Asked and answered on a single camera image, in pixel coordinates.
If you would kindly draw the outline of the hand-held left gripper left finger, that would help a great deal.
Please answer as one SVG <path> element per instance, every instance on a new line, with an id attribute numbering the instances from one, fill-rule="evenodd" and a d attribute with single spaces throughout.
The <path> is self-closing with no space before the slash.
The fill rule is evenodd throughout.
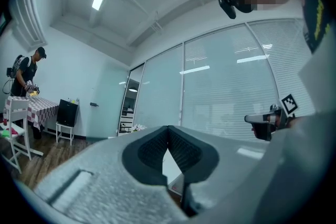
<path id="1" fill-rule="evenodd" d="M 184 223 L 163 175 L 167 127 L 94 143 L 46 176 L 34 208 L 51 223 Z"/>

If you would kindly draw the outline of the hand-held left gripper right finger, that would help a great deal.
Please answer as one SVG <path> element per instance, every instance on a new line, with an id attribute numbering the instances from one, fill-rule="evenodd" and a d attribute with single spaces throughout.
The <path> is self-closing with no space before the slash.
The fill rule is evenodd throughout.
<path id="1" fill-rule="evenodd" d="M 168 149 L 183 174 L 182 204 L 173 223 L 256 223 L 264 187 L 255 168 L 262 144 L 168 126 Z"/>

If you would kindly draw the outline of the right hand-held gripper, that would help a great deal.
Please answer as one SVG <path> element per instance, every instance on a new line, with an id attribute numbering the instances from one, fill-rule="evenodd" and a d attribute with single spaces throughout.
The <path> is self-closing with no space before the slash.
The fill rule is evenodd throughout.
<path id="1" fill-rule="evenodd" d="M 270 107 L 270 114 L 246 115 L 244 121 L 251 124 L 257 139 L 270 141 L 272 132 L 294 126 L 299 119 L 294 114 L 297 109 L 296 101 L 292 94 L 289 94 L 282 98 L 279 104 Z"/>

